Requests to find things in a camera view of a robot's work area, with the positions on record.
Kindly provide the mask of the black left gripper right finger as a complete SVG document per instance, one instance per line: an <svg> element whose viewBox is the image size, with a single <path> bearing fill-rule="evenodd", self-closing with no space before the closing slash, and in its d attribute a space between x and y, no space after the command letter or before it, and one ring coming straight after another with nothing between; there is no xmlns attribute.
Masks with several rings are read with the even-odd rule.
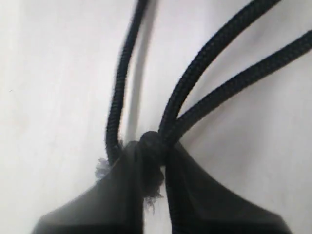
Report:
<svg viewBox="0 0 312 234"><path fill-rule="evenodd" d="M174 234L289 234L285 221L212 178L179 143L166 163Z"/></svg>

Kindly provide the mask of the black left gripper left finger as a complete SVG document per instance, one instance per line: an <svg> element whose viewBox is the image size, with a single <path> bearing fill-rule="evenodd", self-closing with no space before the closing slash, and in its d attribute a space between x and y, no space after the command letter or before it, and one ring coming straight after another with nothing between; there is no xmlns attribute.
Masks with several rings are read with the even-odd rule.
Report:
<svg viewBox="0 0 312 234"><path fill-rule="evenodd" d="M142 160L138 142L130 142L121 158L94 187L42 216L34 234L142 234Z"/></svg>

